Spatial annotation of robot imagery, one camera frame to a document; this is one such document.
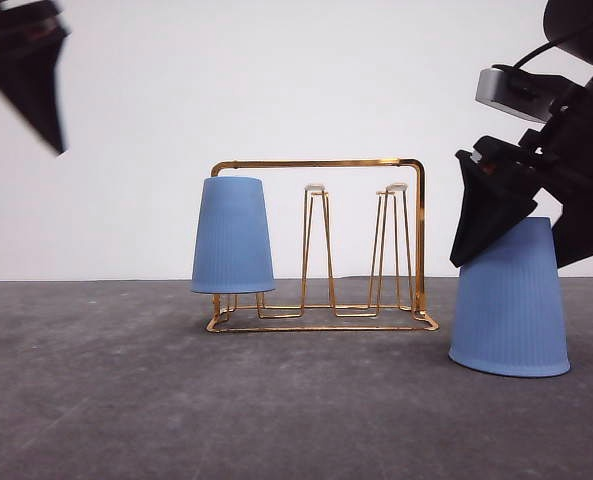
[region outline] white backdrop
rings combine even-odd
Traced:
[[[427,169],[427,274],[455,275],[454,152],[534,127],[473,97],[481,68],[545,41],[544,0],[59,3],[72,30],[59,65],[70,149],[52,156],[0,98],[0,280],[189,278],[214,163],[394,156]],[[528,69],[582,83],[593,71],[560,51]],[[305,183],[328,184],[337,273],[352,275],[368,267],[373,192],[411,180],[400,169],[259,176],[278,277],[299,274]],[[537,214],[558,216],[538,199]],[[561,274],[593,275],[593,259]]]

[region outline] gold wire rack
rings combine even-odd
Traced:
[[[221,162],[212,168],[211,176],[216,177],[226,169],[260,169],[260,168],[312,168],[312,167],[409,167],[416,173],[416,211],[415,211],[415,275],[412,282],[411,255],[409,246],[409,228],[407,221],[407,200],[404,184],[392,184],[378,194],[378,210],[376,219],[376,233],[372,251],[372,265],[369,277],[367,302],[363,304],[339,304],[336,301],[335,278],[331,255],[330,238],[330,201],[329,193],[323,185],[308,185],[305,188],[303,207],[303,262],[301,272],[301,294],[300,303],[297,305],[272,305],[267,302],[264,292],[256,294],[255,304],[240,304],[238,295],[226,295],[223,301],[221,294],[214,294],[212,302],[214,306],[213,315],[207,324],[207,331],[213,333],[251,333],[251,332],[302,332],[302,331],[418,331],[438,330],[438,323],[427,312],[427,297],[425,293],[425,169],[421,162],[415,159],[391,158],[391,159],[369,159],[369,160],[271,160],[271,161],[231,161]],[[404,225],[407,248],[407,273],[410,302],[404,305],[401,300],[399,249],[398,249],[398,201],[396,193],[402,191],[402,206],[404,211]],[[315,199],[320,198],[323,211],[323,223],[325,226],[325,244],[327,249],[327,281],[328,281],[328,303],[306,303],[307,295],[307,268],[309,259],[309,245],[311,238],[311,219]],[[394,243],[395,243],[395,266],[396,266],[396,303],[381,303],[381,291],[383,285],[383,252],[385,242],[385,227],[387,219],[387,207],[391,198],[394,210]],[[376,259],[378,257],[378,273],[376,273]],[[376,301],[373,300],[374,288],[376,290]],[[254,326],[254,327],[231,327],[223,324],[228,323],[238,310],[255,310],[259,319],[295,319],[304,316],[310,309],[328,309],[335,318],[366,318],[377,317],[383,310],[406,312],[411,319],[420,322],[419,325],[392,325],[392,324],[296,324],[290,320],[288,326]],[[271,311],[289,313],[268,313]]]

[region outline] white rubber tip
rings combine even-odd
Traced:
[[[403,182],[392,183],[391,185],[387,185],[385,190],[388,192],[404,192],[407,190],[407,184]]]
[[[309,185],[305,186],[306,192],[324,192],[325,185],[322,183],[310,183]]]

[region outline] metal wire frame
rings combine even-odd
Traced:
[[[207,330],[214,333],[243,333],[243,332],[296,332],[296,331],[368,331],[368,330],[385,330],[385,331],[411,331],[411,330],[437,330],[439,328],[438,323],[432,319],[426,310],[426,293],[425,293],[425,277],[424,277],[424,252],[425,252],[425,171],[423,165],[415,159],[374,159],[374,160],[328,160],[328,161],[316,161],[316,160],[272,160],[272,161],[232,161],[232,162],[221,162],[216,164],[212,168],[212,176],[218,176],[218,174],[224,169],[240,169],[240,168],[298,168],[298,167],[377,167],[377,166],[406,166],[411,167],[416,172],[416,242],[415,242],[415,289],[411,286],[411,255],[409,251],[409,230],[407,222],[407,201],[406,196],[403,195],[403,208],[405,212],[405,234],[407,239],[407,260],[408,260],[408,279],[409,279],[409,292],[412,298],[410,306],[401,305],[400,300],[400,275],[399,275],[399,264],[398,264],[398,228],[397,228],[397,203],[395,200],[395,192],[386,189],[385,192],[378,192],[379,194],[379,206],[378,206],[378,217],[382,216],[381,225],[381,249],[380,249],[380,265],[379,265],[379,288],[377,290],[377,302],[376,305],[372,305],[372,291],[374,282],[374,261],[375,253],[372,260],[372,273],[370,275],[370,289],[369,298],[366,304],[338,304],[335,296],[335,285],[333,277],[333,265],[331,260],[331,237],[329,229],[329,195],[324,188],[314,188],[305,190],[304,209],[303,209],[303,269],[301,275],[301,301],[299,305],[269,305],[266,302],[264,293],[256,294],[255,305],[239,305],[238,296],[234,295],[234,303],[231,304],[231,297],[227,295],[227,301],[225,308],[221,306],[221,295],[214,294],[212,298],[214,313],[207,325]],[[327,248],[327,260],[328,260],[328,282],[329,282],[329,303],[327,304],[306,304],[307,294],[307,264],[309,258],[309,240],[311,238],[311,217],[313,210],[314,198],[320,196],[322,199],[323,206],[323,220],[325,224],[325,242]],[[397,292],[397,304],[380,304],[380,291],[382,288],[382,261],[383,261],[383,250],[384,250],[384,238],[385,238],[385,223],[387,214],[387,202],[388,198],[393,196],[394,198],[394,222],[395,222],[395,245],[396,245],[396,292]],[[381,204],[384,203],[384,208],[381,215]],[[378,239],[378,219],[377,219],[377,231],[375,234],[374,252],[376,251],[376,240]],[[236,310],[251,310],[255,309],[259,318],[298,318],[304,315],[307,309],[331,309],[336,317],[373,317],[380,313],[381,309],[398,309],[410,311],[411,318],[419,322],[424,322],[423,326],[407,326],[407,325],[290,325],[290,326],[263,326],[263,327],[223,327],[219,324],[225,323],[230,320],[230,315]],[[346,309],[357,309],[357,310],[368,310],[375,308],[375,312],[369,313],[350,313],[344,314],[339,313],[338,310]],[[264,310],[297,310],[296,313],[283,313],[268,315],[264,313]]]

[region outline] ribbed cup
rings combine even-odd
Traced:
[[[261,181],[248,177],[206,179],[192,291],[252,293],[274,288]]]
[[[500,375],[569,370],[549,218],[524,219],[463,265],[449,356]]]

